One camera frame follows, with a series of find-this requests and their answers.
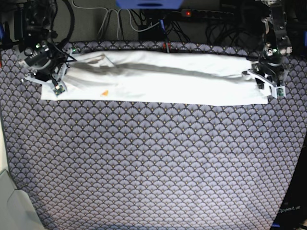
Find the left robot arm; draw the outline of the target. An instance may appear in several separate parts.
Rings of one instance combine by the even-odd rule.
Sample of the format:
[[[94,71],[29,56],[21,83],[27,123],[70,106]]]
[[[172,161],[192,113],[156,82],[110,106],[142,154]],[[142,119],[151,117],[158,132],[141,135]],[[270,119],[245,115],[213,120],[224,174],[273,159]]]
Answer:
[[[252,72],[259,76],[259,89],[271,83],[281,87],[290,71],[286,62],[292,53],[292,44],[286,31],[286,15],[282,0],[244,0],[240,6],[242,25],[257,39],[258,57]]]

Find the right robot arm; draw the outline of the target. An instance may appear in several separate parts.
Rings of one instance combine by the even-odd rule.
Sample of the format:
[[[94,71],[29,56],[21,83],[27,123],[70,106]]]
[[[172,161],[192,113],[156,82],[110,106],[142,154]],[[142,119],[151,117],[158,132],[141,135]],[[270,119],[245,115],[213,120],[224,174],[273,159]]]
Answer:
[[[53,81],[57,85],[65,74],[62,70],[75,61],[64,47],[70,41],[75,26],[75,16],[69,1],[63,2],[70,15],[70,26],[66,37],[59,43],[54,22],[58,13],[56,0],[31,0],[21,11],[21,38],[16,47],[19,63],[33,71],[40,81]]]

